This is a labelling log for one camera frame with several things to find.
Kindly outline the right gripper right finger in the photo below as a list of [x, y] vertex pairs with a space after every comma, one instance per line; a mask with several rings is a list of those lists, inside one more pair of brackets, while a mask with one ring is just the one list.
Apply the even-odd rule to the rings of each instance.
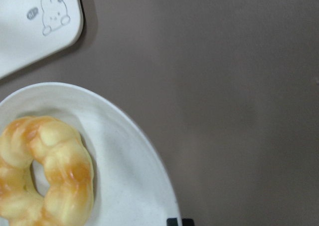
[[190, 218], [183, 218], [182, 226], [194, 226], [194, 220]]

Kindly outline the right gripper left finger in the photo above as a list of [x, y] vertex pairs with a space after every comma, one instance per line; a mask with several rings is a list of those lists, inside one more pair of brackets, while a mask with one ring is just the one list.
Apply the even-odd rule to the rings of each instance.
[[178, 226], [178, 219], [177, 218], [168, 218], [166, 220], [167, 226]]

